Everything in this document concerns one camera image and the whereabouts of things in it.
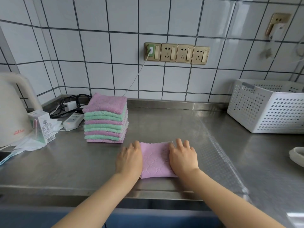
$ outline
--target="small box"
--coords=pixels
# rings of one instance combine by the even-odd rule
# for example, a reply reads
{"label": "small box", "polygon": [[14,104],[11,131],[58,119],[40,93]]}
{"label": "small box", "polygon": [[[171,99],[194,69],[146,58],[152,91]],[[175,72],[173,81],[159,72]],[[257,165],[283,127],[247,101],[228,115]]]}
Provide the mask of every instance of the small box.
{"label": "small box", "polygon": [[48,112],[35,110],[28,113],[28,116],[34,132],[33,139],[48,144],[56,138],[53,135],[53,126]]}

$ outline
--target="left hand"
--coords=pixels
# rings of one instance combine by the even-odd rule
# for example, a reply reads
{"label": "left hand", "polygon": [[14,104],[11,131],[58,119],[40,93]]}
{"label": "left hand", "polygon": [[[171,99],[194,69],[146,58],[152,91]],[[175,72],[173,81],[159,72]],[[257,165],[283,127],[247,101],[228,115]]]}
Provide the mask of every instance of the left hand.
{"label": "left hand", "polygon": [[137,181],[142,172],[142,152],[139,141],[123,147],[116,158],[116,173]]}

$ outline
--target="white kettle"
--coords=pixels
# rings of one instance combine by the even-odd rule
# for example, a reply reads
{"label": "white kettle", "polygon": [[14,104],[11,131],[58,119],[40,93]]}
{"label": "white kettle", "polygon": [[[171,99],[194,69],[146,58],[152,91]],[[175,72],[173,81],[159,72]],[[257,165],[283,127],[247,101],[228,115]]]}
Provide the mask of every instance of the white kettle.
{"label": "white kettle", "polygon": [[35,110],[42,110],[28,79],[16,73],[0,73],[0,147],[10,145],[32,131],[27,111],[12,84],[25,90]]}

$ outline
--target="white plastic basket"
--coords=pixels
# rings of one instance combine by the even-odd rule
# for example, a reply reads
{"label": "white plastic basket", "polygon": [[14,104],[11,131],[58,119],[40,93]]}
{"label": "white plastic basket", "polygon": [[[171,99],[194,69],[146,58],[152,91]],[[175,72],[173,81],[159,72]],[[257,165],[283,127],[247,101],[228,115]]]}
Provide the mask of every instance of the white plastic basket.
{"label": "white plastic basket", "polygon": [[237,79],[227,113],[252,133],[304,133],[304,85]]}

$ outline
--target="gold outlet plate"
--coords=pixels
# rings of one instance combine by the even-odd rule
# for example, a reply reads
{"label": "gold outlet plate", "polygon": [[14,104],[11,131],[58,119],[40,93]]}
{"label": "gold outlet plate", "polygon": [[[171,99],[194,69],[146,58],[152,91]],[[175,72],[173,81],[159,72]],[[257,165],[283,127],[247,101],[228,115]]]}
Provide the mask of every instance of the gold outlet plate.
{"label": "gold outlet plate", "polygon": [[161,49],[161,61],[162,62],[175,62],[177,44],[162,43]]}
{"label": "gold outlet plate", "polygon": [[287,23],[290,19],[291,14],[286,14],[286,13],[274,13],[271,16],[270,22],[268,23],[266,32],[265,32],[265,36],[269,36],[272,27],[274,24],[277,23]]}
{"label": "gold outlet plate", "polygon": [[159,61],[161,59],[161,43],[154,43],[154,42],[145,42],[144,44],[144,59],[147,59],[148,53],[147,53],[147,46],[149,44],[155,45],[155,55],[153,57],[148,57],[147,61]]}
{"label": "gold outlet plate", "polygon": [[195,46],[193,49],[192,64],[206,65],[210,47]]}
{"label": "gold outlet plate", "polygon": [[191,63],[194,45],[179,44],[176,53],[176,62]]}

